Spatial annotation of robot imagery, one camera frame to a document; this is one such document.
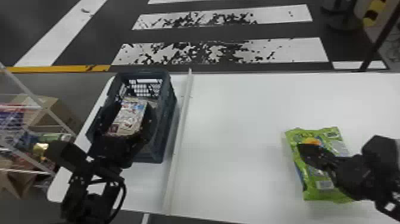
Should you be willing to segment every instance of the black pole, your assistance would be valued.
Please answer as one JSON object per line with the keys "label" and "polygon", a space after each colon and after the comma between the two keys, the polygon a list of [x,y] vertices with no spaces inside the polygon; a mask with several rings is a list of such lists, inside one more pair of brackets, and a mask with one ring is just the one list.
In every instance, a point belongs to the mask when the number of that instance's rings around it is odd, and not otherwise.
{"label": "black pole", "polygon": [[378,38],[376,39],[374,45],[372,46],[371,50],[365,56],[364,61],[362,62],[361,67],[358,69],[359,72],[364,72],[367,70],[368,66],[371,64],[372,58],[374,57],[375,53],[378,49],[382,46],[386,38],[388,37],[390,31],[393,29],[393,26],[396,24],[397,20],[400,16],[400,2],[397,4],[394,12],[392,13],[389,21],[387,21],[386,25],[384,26],[383,30],[380,32]]}
{"label": "black pole", "polygon": [[334,9],[338,9],[342,3],[342,0],[335,0],[335,3],[333,4]]}
{"label": "black pole", "polygon": [[350,17],[354,16],[354,8],[355,8],[356,4],[357,4],[357,0],[351,0],[349,8],[347,9],[347,12],[343,18],[343,23],[348,23]]}
{"label": "black pole", "polygon": [[354,32],[363,27],[363,23],[354,15],[357,0],[351,0],[344,15],[336,15],[330,19],[328,26],[338,32]]}
{"label": "black pole", "polygon": [[348,8],[347,0],[324,0],[321,9],[329,14],[343,14]]}

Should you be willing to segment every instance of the green package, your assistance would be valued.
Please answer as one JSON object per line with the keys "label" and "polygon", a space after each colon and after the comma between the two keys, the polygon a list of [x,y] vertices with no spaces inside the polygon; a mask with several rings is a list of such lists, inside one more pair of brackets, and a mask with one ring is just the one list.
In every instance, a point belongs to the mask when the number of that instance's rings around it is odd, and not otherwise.
{"label": "green package", "polygon": [[320,145],[338,156],[349,156],[337,127],[320,130],[304,130],[296,128],[287,131],[286,139],[293,153],[296,169],[303,183],[304,200],[323,200],[335,203],[347,203],[352,199],[341,193],[329,178],[327,172],[318,170],[304,163],[297,149],[298,143]]}

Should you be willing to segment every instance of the crosswalk stripe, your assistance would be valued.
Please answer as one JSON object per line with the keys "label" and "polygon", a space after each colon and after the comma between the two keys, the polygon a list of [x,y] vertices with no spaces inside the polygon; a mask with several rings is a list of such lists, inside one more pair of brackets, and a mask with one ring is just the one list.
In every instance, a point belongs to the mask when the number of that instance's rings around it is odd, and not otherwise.
{"label": "crosswalk stripe", "polygon": [[311,22],[307,5],[237,8],[180,13],[143,14],[133,30],[210,27],[231,24],[271,24]]}
{"label": "crosswalk stripe", "polygon": [[79,1],[14,67],[51,66],[106,1]]}
{"label": "crosswalk stripe", "polygon": [[175,3],[175,2],[196,2],[204,0],[150,0],[148,4],[165,4],[165,3]]}
{"label": "crosswalk stripe", "polygon": [[112,65],[328,62],[320,38],[124,43]]}

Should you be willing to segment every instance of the metal shelf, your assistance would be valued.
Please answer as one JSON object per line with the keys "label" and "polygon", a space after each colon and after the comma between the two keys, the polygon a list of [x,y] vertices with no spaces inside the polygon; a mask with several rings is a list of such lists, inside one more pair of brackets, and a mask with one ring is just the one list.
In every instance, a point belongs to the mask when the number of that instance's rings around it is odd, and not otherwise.
{"label": "metal shelf", "polygon": [[[43,156],[48,142],[41,139],[76,134],[1,63],[0,79],[7,86],[0,89],[0,172],[54,176],[55,164]],[[50,125],[38,123],[44,117]]]}

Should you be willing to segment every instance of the plastic crate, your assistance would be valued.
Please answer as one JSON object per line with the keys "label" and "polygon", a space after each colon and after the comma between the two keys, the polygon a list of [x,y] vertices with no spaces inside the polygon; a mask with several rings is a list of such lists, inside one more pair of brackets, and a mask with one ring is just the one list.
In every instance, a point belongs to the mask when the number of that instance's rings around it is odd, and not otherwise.
{"label": "plastic crate", "polygon": [[[121,108],[120,103],[125,96],[149,99],[157,102],[151,110],[151,127],[144,131],[149,141],[139,151],[119,155],[120,148],[129,148],[135,142],[124,138],[101,137],[108,131],[111,123]],[[86,136],[92,142],[89,155],[102,154],[104,157],[131,157],[121,167],[129,167],[133,161],[162,163],[164,151],[170,133],[171,122],[176,106],[176,96],[171,85],[170,75],[166,70],[136,70],[130,73],[118,73],[107,93],[107,99],[99,109]],[[112,145],[113,149],[102,148]]]}

